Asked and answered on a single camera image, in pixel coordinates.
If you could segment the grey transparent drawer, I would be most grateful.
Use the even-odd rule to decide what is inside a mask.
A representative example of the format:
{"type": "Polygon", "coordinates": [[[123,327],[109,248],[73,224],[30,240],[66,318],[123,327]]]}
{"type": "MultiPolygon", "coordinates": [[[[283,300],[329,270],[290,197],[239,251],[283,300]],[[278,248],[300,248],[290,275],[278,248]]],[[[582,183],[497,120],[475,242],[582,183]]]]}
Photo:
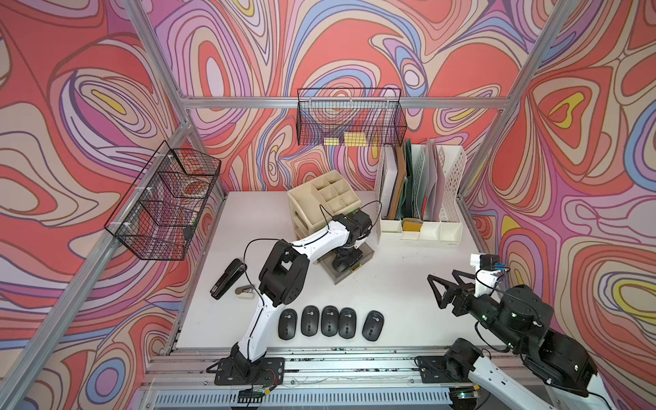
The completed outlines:
{"type": "Polygon", "coordinates": [[[335,285],[340,284],[352,273],[362,268],[374,256],[374,250],[364,243],[358,248],[338,248],[319,258],[335,285]]]}

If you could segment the black wireless mouse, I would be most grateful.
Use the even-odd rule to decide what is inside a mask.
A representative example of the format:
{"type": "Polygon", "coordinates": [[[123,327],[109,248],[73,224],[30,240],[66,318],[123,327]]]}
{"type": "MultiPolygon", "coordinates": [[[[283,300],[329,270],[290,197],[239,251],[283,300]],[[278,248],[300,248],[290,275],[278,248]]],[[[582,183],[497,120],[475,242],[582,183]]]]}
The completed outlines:
{"type": "Polygon", "coordinates": [[[321,311],[320,331],[323,336],[334,337],[338,334],[339,310],[334,306],[326,306],[321,311]]]}
{"type": "Polygon", "coordinates": [[[369,342],[377,342],[384,328],[384,315],[372,310],[367,314],[362,327],[362,336],[369,342]]]}
{"type": "Polygon", "coordinates": [[[339,314],[338,334],[341,338],[351,339],[357,330],[357,314],[355,309],[344,307],[339,314]]]}
{"type": "Polygon", "coordinates": [[[319,331],[320,313],[314,305],[305,307],[301,317],[301,332],[303,336],[313,337],[319,331]]]}
{"type": "Polygon", "coordinates": [[[289,341],[297,333],[297,312],[295,309],[284,309],[278,321],[278,337],[289,341]]]}

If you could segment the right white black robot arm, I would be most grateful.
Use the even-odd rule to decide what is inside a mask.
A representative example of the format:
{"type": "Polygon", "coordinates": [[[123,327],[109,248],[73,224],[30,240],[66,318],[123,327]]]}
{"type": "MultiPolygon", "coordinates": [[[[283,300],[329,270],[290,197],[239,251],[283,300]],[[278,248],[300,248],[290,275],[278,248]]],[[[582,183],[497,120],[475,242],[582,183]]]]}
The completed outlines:
{"type": "Polygon", "coordinates": [[[495,300],[490,293],[476,295],[476,275],[455,271],[453,276],[453,281],[427,278],[438,307],[451,308],[456,317],[473,317],[476,326],[502,342],[503,352],[519,357],[543,382],[551,400],[532,393],[464,338],[457,338],[443,356],[417,357],[424,382],[440,374],[456,383],[471,382],[512,409],[615,407],[591,354],[574,338],[551,328],[553,308],[531,287],[514,286],[495,300]]]}

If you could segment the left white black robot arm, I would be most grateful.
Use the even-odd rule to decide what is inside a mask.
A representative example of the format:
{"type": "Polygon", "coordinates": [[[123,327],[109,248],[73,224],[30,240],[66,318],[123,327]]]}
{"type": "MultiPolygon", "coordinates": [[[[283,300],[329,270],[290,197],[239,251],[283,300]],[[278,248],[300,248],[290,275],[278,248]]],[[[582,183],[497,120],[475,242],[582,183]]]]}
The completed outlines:
{"type": "Polygon", "coordinates": [[[244,337],[231,349],[229,360],[243,377],[249,377],[266,355],[268,339],[282,308],[301,294],[310,265],[333,254],[332,268],[344,273],[360,262],[373,223],[356,210],[336,214],[319,231],[295,242],[277,240],[259,274],[256,312],[244,337]]]}

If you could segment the cream drawer organizer cabinet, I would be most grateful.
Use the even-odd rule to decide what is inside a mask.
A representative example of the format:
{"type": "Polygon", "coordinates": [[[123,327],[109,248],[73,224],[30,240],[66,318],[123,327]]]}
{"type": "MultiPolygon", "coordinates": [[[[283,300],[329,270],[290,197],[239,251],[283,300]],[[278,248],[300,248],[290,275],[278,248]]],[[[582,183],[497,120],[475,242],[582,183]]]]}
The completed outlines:
{"type": "Polygon", "coordinates": [[[323,228],[333,215],[349,214],[361,205],[351,185],[335,170],[287,191],[287,197],[298,239],[323,228]]]}

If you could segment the green folder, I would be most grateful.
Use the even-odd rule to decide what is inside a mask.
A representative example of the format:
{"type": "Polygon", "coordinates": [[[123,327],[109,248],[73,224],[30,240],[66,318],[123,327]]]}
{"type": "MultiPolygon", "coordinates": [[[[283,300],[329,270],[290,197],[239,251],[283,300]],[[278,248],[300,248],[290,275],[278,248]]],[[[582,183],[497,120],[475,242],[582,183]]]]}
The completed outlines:
{"type": "Polygon", "coordinates": [[[404,158],[406,163],[406,179],[403,188],[402,207],[399,210],[400,218],[413,218],[413,145],[407,140],[404,146],[404,158]]]}

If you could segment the white file organizer rack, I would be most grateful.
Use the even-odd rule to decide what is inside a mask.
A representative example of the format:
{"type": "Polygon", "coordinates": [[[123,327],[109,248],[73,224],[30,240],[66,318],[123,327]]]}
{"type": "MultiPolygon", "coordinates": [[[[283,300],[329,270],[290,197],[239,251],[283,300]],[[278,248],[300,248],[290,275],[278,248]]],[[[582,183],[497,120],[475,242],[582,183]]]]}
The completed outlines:
{"type": "Polygon", "coordinates": [[[459,145],[434,140],[413,145],[413,218],[401,219],[402,196],[394,220],[387,219],[397,174],[395,148],[381,150],[374,192],[382,207],[375,230],[381,245],[438,247],[461,243],[464,223],[456,198],[466,168],[466,153],[459,145]]]}

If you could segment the small silver staple remover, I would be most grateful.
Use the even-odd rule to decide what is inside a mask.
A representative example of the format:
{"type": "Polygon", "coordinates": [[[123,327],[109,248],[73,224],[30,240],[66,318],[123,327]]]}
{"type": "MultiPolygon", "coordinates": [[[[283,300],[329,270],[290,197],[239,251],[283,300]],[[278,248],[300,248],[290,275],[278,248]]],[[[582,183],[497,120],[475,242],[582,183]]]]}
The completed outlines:
{"type": "Polygon", "coordinates": [[[239,286],[235,289],[237,298],[252,300],[256,297],[256,289],[253,285],[239,286]]]}

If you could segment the black stapler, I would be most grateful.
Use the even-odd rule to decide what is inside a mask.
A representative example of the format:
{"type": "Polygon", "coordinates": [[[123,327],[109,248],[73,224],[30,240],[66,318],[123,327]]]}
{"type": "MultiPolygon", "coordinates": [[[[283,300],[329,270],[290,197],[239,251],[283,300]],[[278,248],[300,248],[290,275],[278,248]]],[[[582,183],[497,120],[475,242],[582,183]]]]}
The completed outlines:
{"type": "Polygon", "coordinates": [[[245,263],[241,259],[235,258],[210,290],[211,297],[220,300],[245,272],[245,263]]]}

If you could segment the yellow sticky notes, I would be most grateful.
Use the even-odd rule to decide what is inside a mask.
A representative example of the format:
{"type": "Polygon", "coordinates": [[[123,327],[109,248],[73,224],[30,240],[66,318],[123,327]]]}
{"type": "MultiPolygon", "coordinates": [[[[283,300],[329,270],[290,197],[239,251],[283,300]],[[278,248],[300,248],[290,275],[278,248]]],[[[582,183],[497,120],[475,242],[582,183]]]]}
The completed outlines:
{"type": "Polygon", "coordinates": [[[341,137],[323,138],[325,146],[367,147],[367,135],[362,132],[345,132],[341,137]]]}

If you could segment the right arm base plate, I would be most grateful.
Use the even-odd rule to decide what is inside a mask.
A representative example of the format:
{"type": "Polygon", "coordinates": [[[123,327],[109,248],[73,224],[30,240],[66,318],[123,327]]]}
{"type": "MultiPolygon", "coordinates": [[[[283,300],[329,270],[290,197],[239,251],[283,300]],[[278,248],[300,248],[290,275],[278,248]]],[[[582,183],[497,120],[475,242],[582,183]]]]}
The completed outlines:
{"type": "Polygon", "coordinates": [[[445,384],[459,383],[460,380],[448,372],[445,357],[439,356],[416,356],[415,366],[418,367],[423,384],[445,384]]]}

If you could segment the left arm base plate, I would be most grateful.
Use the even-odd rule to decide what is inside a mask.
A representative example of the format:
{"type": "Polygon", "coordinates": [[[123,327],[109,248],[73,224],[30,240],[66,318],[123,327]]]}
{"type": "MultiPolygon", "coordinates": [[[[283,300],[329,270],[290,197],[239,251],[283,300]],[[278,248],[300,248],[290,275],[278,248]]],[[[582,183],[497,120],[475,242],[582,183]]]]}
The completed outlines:
{"type": "Polygon", "coordinates": [[[285,359],[263,357],[255,362],[227,357],[217,363],[215,385],[260,385],[271,387],[282,384],[285,376],[285,359]]]}

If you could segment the aluminium front rail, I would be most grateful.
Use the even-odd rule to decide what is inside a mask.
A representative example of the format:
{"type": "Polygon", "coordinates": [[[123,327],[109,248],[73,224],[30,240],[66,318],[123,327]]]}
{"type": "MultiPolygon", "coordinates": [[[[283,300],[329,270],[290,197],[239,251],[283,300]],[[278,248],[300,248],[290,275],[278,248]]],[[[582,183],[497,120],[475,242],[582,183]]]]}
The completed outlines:
{"type": "Polygon", "coordinates": [[[218,386],[208,368],[225,350],[180,350],[152,360],[131,409],[504,409],[468,383],[426,384],[415,359],[445,348],[273,348],[284,359],[273,391],[249,399],[247,386],[218,386]]]}

